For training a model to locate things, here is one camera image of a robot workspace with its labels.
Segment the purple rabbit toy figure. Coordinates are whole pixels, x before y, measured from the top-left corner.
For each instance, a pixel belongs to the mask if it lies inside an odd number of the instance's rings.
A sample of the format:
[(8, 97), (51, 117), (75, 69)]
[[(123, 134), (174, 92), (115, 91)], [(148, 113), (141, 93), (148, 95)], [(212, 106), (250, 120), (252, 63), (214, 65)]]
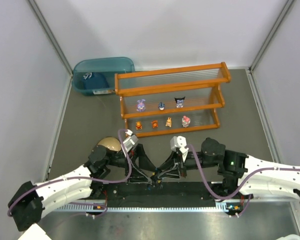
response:
[(146, 110), (146, 105), (145, 105), (146, 100), (145, 99), (139, 99), (137, 100), (137, 105), (136, 105), (136, 111), (137, 112), (144, 112)]

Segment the black purple small toy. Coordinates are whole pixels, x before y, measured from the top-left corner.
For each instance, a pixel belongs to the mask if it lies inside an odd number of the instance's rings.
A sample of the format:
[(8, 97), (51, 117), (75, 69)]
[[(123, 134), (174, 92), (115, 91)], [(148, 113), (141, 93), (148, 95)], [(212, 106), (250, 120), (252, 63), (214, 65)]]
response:
[(176, 108), (183, 108), (184, 107), (184, 102), (185, 102), (185, 96), (184, 97), (175, 97), (175, 104)]

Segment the black spiky toy figure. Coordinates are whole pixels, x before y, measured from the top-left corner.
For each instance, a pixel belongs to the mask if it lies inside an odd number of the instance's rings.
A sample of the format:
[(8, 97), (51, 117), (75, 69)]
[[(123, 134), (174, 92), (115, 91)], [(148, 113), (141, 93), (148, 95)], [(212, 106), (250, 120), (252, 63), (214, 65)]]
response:
[(160, 186), (162, 184), (162, 179), (155, 172), (152, 173), (150, 179), (151, 179), (151, 185), (153, 187)]

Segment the blue small toy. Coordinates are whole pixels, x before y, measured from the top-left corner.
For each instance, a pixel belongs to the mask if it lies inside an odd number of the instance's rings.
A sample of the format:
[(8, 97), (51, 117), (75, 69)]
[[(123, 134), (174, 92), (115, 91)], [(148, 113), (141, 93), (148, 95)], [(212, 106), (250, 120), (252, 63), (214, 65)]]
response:
[(158, 109), (159, 109), (160, 111), (163, 111), (165, 108), (166, 108), (165, 103), (160, 102), (160, 103), (158, 104)]

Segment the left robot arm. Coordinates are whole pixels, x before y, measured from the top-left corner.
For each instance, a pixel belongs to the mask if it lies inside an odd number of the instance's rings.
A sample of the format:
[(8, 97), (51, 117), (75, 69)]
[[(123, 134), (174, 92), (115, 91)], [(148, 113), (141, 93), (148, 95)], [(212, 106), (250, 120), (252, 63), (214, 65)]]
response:
[(130, 148), (128, 154), (130, 161), (123, 150), (95, 146), (88, 161), (77, 169), (50, 181), (23, 183), (9, 201), (7, 215), (13, 218), (18, 231), (26, 231), (53, 210), (88, 198), (93, 191), (93, 182), (105, 183), (110, 172), (108, 166), (124, 168), (123, 182), (132, 179), (134, 170), (155, 171), (156, 167), (146, 156), (142, 144)]

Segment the pink rabbit toy figure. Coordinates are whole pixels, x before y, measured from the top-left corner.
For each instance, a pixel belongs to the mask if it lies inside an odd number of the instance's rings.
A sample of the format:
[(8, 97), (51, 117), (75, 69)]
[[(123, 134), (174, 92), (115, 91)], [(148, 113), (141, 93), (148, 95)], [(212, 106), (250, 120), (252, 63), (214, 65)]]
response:
[(181, 119), (181, 123), (184, 128), (187, 128), (191, 123), (191, 119), (184, 115)]

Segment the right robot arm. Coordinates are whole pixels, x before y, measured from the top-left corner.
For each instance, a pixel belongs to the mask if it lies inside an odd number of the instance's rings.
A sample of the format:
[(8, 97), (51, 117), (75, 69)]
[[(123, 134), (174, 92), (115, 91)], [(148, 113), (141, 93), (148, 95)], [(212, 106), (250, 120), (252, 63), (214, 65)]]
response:
[(217, 167), (223, 177), (220, 185), (202, 181), (210, 195), (218, 200), (242, 196), (284, 196), (300, 200), (300, 166), (262, 160), (251, 155), (227, 150), (224, 144), (206, 138), (199, 152), (183, 136), (170, 141), (169, 158), (155, 171), (157, 179), (181, 178), (188, 170)]

